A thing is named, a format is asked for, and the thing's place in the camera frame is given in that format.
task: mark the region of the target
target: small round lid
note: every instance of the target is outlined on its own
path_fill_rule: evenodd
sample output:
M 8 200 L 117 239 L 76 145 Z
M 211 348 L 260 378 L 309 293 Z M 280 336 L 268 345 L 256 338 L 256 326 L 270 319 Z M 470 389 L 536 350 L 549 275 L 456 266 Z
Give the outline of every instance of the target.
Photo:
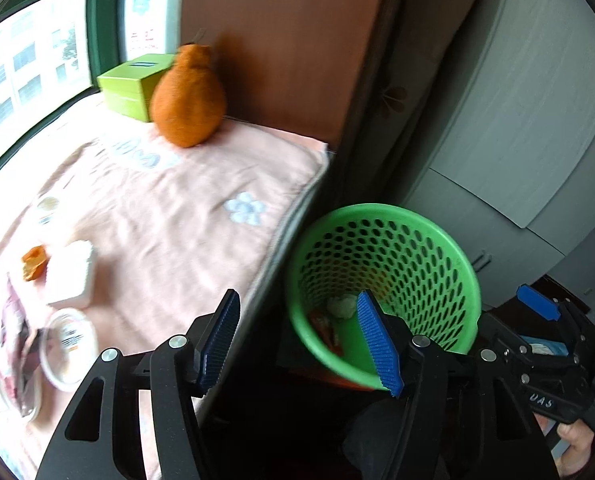
M 40 363 L 57 389 L 77 390 L 97 354 L 95 328 L 82 312 L 63 308 L 49 318 L 40 342 Z

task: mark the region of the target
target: blue flower pattern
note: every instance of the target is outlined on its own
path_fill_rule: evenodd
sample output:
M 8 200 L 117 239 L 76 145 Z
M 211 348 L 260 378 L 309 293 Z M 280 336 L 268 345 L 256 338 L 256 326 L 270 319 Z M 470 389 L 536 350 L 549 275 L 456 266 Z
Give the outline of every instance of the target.
M 260 225 L 260 215 L 266 211 L 266 206 L 259 200 L 254 200 L 251 193 L 243 191 L 227 200 L 224 207 L 231 213 L 229 218 L 237 224 Z

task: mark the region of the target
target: orange gourd-shaped object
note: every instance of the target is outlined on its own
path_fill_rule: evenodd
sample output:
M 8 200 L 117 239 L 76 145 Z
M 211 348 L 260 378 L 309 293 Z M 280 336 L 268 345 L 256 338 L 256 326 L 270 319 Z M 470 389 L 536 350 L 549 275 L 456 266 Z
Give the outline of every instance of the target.
M 151 98 L 150 114 L 160 134 L 181 148 L 207 140 L 226 113 L 226 96 L 209 68 L 210 57 L 208 46 L 182 45 Z

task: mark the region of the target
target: round plastic container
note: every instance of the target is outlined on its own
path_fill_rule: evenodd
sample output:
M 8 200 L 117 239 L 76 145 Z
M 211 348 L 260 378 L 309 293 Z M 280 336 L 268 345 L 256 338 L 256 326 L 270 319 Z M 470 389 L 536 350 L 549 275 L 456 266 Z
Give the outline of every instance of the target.
M 343 351 L 331 352 L 308 322 L 328 298 L 370 288 L 387 314 L 404 319 L 446 350 L 467 353 L 477 335 L 480 287 L 457 243 L 417 213 L 385 204 L 335 210 L 313 224 L 289 266 L 289 318 L 326 367 L 354 383 L 385 389 L 375 372 L 357 315 L 333 320 Z
M 49 318 L 40 340 L 40 364 L 53 386 L 77 390 L 97 356 L 95 328 L 82 312 L 63 308 Z

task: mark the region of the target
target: white container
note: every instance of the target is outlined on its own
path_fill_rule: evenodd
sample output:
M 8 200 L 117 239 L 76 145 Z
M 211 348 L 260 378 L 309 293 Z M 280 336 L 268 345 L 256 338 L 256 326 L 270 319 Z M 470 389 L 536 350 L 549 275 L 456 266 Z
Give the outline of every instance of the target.
M 40 364 L 53 386 L 77 390 L 97 355 L 95 328 L 82 312 L 64 308 L 49 318 L 40 340 Z
M 47 266 L 44 291 L 53 308 L 86 308 L 94 288 L 96 254 L 91 242 L 77 240 L 54 251 Z

